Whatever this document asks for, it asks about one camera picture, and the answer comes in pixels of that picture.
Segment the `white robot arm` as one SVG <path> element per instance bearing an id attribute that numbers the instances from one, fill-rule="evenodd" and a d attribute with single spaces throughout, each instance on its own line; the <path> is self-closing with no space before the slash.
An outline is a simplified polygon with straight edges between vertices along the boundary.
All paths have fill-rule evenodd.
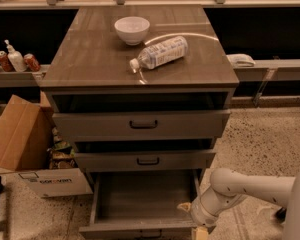
<path id="1" fill-rule="evenodd" d="M 209 187 L 191 203 L 177 208 L 191 216 L 197 225 L 192 240 L 207 240 L 208 229 L 219 214 L 251 196 L 287 210 L 282 240 L 300 240 L 300 171 L 296 177 L 244 175 L 217 168 L 210 175 Z"/>

